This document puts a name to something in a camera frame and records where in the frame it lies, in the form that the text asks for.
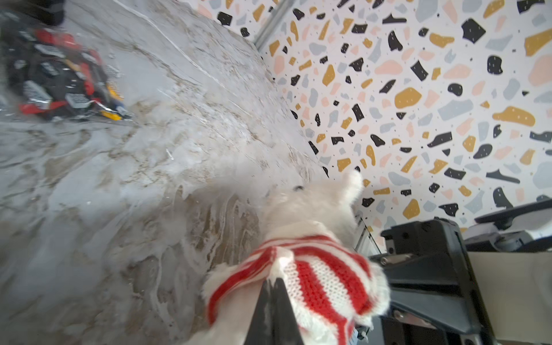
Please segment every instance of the red and white striped sweater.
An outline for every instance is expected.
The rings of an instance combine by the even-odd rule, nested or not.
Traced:
[[[264,242],[214,291],[208,300],[209,323],[215,322],[219,302],[229,292],[267,279],[281,257],[289,258],[282,278],[297,323],[315,338],[330,336],[335,338],[332,343],[345,345],[355,322],[370,325],[371,317],[389,305],[381,268],[335,239],[324,235],[273,239]]]

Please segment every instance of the terrazzo wallpaper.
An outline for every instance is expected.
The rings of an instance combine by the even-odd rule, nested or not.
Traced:
[[[238,35],[253,40],[279,0],[178,0]]]
[[[261,54],[327,175],[362,172],[370,231],[468,227],[552,196],[546,2],[298,1]]]

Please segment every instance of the screw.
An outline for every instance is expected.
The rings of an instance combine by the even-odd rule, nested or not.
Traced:
[[[397,320],[402,320],[405,318],[405,316],[401,313],[400,310],[394,310],[393,311],[393,316],[397,319]]]

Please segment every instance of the plush toy's ear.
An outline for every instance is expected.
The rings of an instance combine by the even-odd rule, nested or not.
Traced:
[[[362,192],[362,175],[356,171],[351,170],[343,176],[341,183],[341,203],[352,205],[360,196]]]

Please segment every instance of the clear plastic packaging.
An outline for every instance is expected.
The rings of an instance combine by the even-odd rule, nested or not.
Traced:
[[[119,93],[121,73],[104,63],[98,43],[6,9],[0,30],[3,120],[131,120]]]

